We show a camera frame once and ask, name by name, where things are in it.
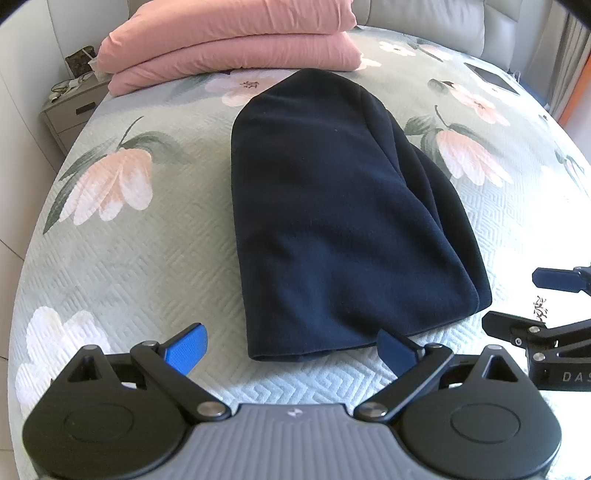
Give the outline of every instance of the nightstand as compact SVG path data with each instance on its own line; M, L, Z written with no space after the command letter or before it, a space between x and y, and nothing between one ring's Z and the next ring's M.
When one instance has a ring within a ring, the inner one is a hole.
M98 104L109 93L108 84L109 80L99 82L93 74L73 92L63 94L53 103L48 100L43 105L41 116L64 155L68 154Z

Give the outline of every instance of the drawer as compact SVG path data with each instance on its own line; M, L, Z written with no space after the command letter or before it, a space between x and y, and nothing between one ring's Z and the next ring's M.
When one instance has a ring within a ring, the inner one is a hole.
M100 85L80 93L46 111L49 121L59 134L75 125L86 123L109 92L108 86Z
M74 145L74 142L76 141L76 138L78 138L78 135L80 135L80 132L82 132L82 129L85 125L86 124L76 125L75 127L69 128L68 130L64 130L63 132L57 134L57 136L60 137L61 143L64 144L66 151L70 151L72 145Z

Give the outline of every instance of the gray gripper housing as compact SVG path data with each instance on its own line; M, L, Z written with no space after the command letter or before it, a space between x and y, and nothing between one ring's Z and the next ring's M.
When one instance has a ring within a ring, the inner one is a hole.
M202 423L142 480L441 480L412 459L386 425L340 404L242 405Z

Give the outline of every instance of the quilted bed cover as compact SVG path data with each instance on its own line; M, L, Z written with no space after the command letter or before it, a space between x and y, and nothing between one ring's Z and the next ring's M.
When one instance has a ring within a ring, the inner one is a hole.
M478 239L492 308L549 327L585 320L584 294L537 290L536 267L591 262L591 166L513 78L458 52L390 31L351 36L358 82L457 189ZM484 83L469 62L520 95ZM245 318L230 194L230 132L241 107L293 71L204 74L105 99L49 193L18 288L9 351L9 420L22 480L36 474L24 419L87 343L106 353L164 340L192 322L209 333L190 378L239 403L359 404L394 377L375 348L299 364L255 362ZM489 343L477 314L415 338L457 353ZM524 351L504 344L525 368ZM591 394L547 393L563 429L551 480L591 475Z

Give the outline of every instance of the folded pink blanket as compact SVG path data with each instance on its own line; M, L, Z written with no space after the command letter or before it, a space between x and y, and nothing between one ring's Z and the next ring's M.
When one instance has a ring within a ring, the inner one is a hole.
M281 68L355 70L361 52L345 32L333 35L255 35L181 48L116 73L112 95L204 72Z
M334 34L356 25L351 0L152 0L103 40L97 67L117 73L165 53L226 38Z

